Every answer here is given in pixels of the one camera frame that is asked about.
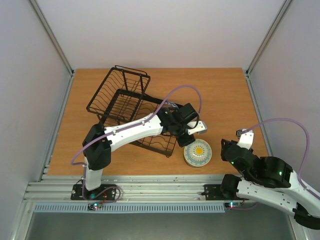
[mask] white wall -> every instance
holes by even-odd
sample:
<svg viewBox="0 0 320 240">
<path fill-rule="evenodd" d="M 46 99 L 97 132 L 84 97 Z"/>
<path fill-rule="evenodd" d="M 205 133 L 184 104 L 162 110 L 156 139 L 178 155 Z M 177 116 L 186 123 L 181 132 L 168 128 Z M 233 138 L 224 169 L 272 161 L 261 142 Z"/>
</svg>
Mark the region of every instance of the white wall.
<svg viewBox="0 0 320 240">
<path fill-rule="evenodd" d="M 287 117 L 310 133 L 302 178 L 320 191 L 320 1 L 295 0 L 251 74 L 264 120 Z M 298 171 L 306 146 L 292 123 L 266 126 L 273 154 Z M 314 231 L 314 239 L 320 232 Z"/>
<path fill-rule="evenodd" d="M 74 69 L 248 68 L 283 0 L 38 0 Z"/>
<path fill-rule="evenodd" d="M 1 240 L 37 180 L 69 78 L 28 1 L 0 1 Z"/>
</svg>

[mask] slotted metal strip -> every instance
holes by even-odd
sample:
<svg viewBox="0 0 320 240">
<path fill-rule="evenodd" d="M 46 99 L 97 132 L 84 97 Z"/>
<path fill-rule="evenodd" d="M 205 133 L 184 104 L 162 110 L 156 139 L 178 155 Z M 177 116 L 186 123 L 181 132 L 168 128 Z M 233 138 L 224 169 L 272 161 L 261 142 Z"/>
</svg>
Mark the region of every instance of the slotted metal strip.
<svg viewBox="0 0 320 240">
<path fill-rule="evenodd" d="M 102 208 L 88 210 L 87 203 L 37 203 L 36 213 L 224 213 L 223 203 L 111 203 Z"/>
</svg>

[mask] wooden table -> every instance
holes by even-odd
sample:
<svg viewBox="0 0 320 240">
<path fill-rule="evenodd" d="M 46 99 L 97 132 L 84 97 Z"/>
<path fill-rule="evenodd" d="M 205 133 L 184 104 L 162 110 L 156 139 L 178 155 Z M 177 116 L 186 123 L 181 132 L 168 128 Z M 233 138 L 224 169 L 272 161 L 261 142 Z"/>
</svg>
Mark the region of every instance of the wooden table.
<svg viewBox="0 0 320 240">
<path fill-rule="evenodd" d="M 207 133 L 195 135 L 207 141 L 212 148 L 211 161 L 200 168 L 186 164 L 183 148 L 176 144 L 171 157 L 127 144 L 111 155 L 111 164 L 104 175 L 191 175 L 235 174 L 230 163 L 221 160 L 221 139 L 237 140 L 235 132 L 258 122 L 248 86 L 241 68 L 147 68 L 151 76 L 148 95 L 163 99 L 173 88 L 190 84 L 199 89 L 203 98 L 201 120 Z M 71 87 L 48 170 L 49 175 L 82 175 L 81 166 L 71 166 L 70 160 L 82 147 L 82 142 L 93 124 L 95 114 L 86 106 L 108 73 L 108 69 L 78 69 Z M 197 110 L 198 95 L 191 88 L 174 93 L 170 101 L 191 103 Z M 255 130 L 254 153 L 266 156 L 266 146 L 260 129 Z M 76 162 L 82 162 L 83 155 Z"/>
</svg>

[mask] dish rack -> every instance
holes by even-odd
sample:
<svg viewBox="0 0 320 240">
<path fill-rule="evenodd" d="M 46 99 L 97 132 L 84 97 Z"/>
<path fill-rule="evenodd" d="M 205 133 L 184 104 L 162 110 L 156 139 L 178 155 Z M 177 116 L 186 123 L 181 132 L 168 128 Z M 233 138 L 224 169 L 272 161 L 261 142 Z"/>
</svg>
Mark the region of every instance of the dish rack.
<svg viewBox="0 0 320 240">
<path fill-rule="evenodd" d="M 86 109 L 96 114 L 104 127 L 141 119 L 153 113 L 163 101 L 145 94 L 150 80 L 145 71 L 116 65 L 105 76 Z M 158 135 L 131 144 L 170 157 L 176 141 L 174 136 Z"/>
</svg>

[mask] black wire dish rack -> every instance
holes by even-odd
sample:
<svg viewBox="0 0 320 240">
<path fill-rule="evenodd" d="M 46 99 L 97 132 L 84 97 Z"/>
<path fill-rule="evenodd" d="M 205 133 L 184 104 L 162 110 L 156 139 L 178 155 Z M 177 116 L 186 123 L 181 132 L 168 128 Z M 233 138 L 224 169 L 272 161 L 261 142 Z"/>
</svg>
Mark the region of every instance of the black wire dish rack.
<svg viewBox="0 0 320 240">
<path fill-rule="evenodd" d="M 104 127 L 118 126 L 153 113 L 163 101 L 145 94 L 151 78 L 137 69 L 116 65 L 110 69 L 86 107 Z M 174 136 L 149 136 L 131 142 L 170 157 L 176 145 Z"/>
</svg>

